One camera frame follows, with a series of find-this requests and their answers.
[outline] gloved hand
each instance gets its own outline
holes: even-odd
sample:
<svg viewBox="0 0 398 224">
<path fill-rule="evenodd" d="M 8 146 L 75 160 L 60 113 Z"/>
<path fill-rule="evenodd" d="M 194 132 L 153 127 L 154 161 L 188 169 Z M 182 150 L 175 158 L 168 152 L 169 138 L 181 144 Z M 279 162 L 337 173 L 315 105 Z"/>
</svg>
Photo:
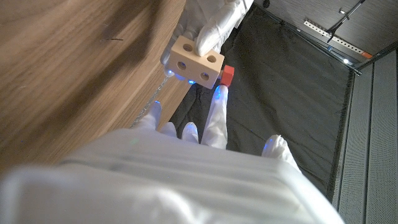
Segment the gloved hand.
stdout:
<svg viewBox="0 0 398 224">
<path fill-rule="evenodd" d="M 220 85 L 214 92 L 211 101 L 210 111 L 207 117 L 205 130 L 201 143 L 207 146 L 225 149 L 228 140 L 226 130 L 226 103 L 228 100 L 228 88 Z M 159 125 L 162 107 L 156 101 L 149 112 L 133 127 L 150 129 L 155 131 Z M 166 123 L 160 130 L 161 133 L 171 137 L 177 137 L 177 132 L 173 123 Z M 193 122 L 187 123 L 182 131 L 182 140 L 198 143 L 198 130 Z"/>
<path fill-rule="evenodd" d="M 174 75 L 167 69 L 170 49 L 180 35 L 195 41 L 195 51 L 203 56 L 221 46 L 231 34 L 235 24 L 249 10 L 253 0 L 187 0 L 160 61 L 165 65 L 165 74 Z"/>
<path fill-rule="evenodd" d="M 301 172 L 290 152 L 287 142 L 280 135 L 273 135 L 267 140 L 261 156 L 285 161 Z"/>
</svg>

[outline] perforated metal strip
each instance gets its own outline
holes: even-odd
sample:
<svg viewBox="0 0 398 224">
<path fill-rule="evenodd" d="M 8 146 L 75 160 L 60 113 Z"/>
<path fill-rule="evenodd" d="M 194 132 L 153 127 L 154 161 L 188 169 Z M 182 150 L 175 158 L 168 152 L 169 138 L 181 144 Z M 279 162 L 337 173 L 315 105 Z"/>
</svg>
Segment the perforated metal strip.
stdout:
<svg viewBox="0 0 398 224">
<path fill-rule="evenodd" d="M 311 22 L 309 22 L 309 21 L 305 21 L 305 22 L 304 22 L 304 25 L 306 25 L 307 27 L 311 28 L 311 29 L 314 30 L 315 32 L 318 32 L 319 34 L 321 34 L 321 35 L 323 35 L 323 36 L 325 36 L 325 37 L 327 37 L 327 38 L 330 38 L 330 34 L 328 34 L 328 33 L 326 32 L 326 30 L 325 30 L 324 28 L 322 28 L 321 26 L 316 25 L 316 24 L 314 24 L 314 23 L 311 23 Z M 343 40 L 343 39 L 341 39 L 341 38 L 339 38 L 339 37 L 337 37 L 337 36 L 334 36 L 334 37 L 332 38 L 332 40 L 335 41 L 336 43 L 341 44 L 342 46 L 344 46 L 344 47 L 346 47 L 346 48 L 348 48 L 348 49 L 350 49 L 350 50 L 352 50 L 352 51 L 358 53 L 358 54 L 361 54 L 362 56 L 364 56 L 364 57 L 366 57 L 366 58 L 372 57 L 372 55 L 368 54 L 368 53 L 365 52 L 364 50 L 361 50 L 361 49 L 355 47 L 354 45 L 348 43 L 347 41 L 345 41 L 345 40 Z"/>
</svg>

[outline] white sleeve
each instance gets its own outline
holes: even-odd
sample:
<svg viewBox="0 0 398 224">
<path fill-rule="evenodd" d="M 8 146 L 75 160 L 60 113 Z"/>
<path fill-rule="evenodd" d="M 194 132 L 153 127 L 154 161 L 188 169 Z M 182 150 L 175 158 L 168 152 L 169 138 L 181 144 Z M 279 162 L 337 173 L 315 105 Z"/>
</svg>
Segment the white sleeve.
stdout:
<svg viewBox="0 0 398 224">
<path fill-rule="evenodd" d="M 120 129 L 6 177 L 1 223 L 342 223 L 286 162 Z"/>
<path fill-rule="evenodd" d="M 240 23 L 242 22 L 243 18 L 245 17 L 246 13 L 250 9 L 251 5 L 253 4 L 253 0 L 242 0 L 242 4 L 244 6 L 244 15 L 237 21 L 235 24 L 235 28 L 238 28 Z"/>
</svg>

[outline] wooden table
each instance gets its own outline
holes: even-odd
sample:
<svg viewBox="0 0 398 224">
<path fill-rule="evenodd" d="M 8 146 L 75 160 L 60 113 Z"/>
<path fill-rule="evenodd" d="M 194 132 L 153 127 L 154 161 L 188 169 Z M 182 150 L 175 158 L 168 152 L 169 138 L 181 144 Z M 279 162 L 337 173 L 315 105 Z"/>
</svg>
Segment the wooden table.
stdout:
<svg viewBox="0 0 398 224">
<path fill-rule="evenodd" d="M 0 174 L 128 128 L 164 80 L 184 0 L 0 2 Z M 162 123 L 189 84 L 171 78 Z"/>
</svg>

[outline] red block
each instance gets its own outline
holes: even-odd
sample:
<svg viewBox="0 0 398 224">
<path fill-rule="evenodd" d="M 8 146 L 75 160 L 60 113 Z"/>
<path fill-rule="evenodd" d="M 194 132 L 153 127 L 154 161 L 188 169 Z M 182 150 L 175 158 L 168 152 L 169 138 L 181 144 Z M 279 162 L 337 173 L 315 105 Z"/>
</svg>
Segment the red block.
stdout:
<svg viewBox="0 0 398 224">
<path fill-rule="evenodd" d="M 232 82 L 232 78 L 234 77 L 235 68 L 229 65 L 224 66 L 223 75 L 221 76 L 221 85 L 225 85 L 229 87 Z"/>
</svg>

